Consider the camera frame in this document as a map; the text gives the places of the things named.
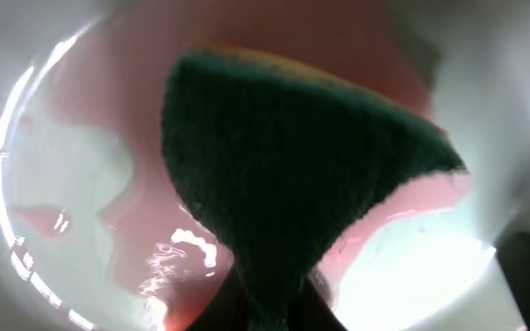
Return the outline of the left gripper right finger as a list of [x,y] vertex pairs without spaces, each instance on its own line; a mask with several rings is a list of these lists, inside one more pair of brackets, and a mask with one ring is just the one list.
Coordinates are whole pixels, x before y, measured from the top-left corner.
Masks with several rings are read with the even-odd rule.
[[288,313],[289,331],[347,331],[311,280],[306,280]]

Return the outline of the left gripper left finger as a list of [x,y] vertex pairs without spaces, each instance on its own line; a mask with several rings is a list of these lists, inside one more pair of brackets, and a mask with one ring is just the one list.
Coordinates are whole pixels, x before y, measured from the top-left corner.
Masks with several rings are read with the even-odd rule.
[[186,331],[247,331],[248,299],[232,268],[218,292]]

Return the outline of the green and yellow sponge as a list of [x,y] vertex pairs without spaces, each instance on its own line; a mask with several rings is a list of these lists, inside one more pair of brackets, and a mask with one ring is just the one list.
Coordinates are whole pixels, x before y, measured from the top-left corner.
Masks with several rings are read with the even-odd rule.
[[288,330],[311,270],[400,187],[466,169],[437,127],[393,101],[248,51],[182,55],[161,132],[179,197],[233,254],[248,330]]

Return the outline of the light blue plate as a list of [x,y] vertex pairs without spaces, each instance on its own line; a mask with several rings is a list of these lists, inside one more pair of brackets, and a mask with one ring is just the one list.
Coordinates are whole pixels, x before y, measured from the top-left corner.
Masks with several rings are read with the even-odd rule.
[[444,129],[466,177],[409,185],[315,281],[350,330],[528,330],[496,257],[530,234],[530,1],[0,1],[0,330],[182,330],[230,253],[179,201],[159,116],[211,43],[372,88]]

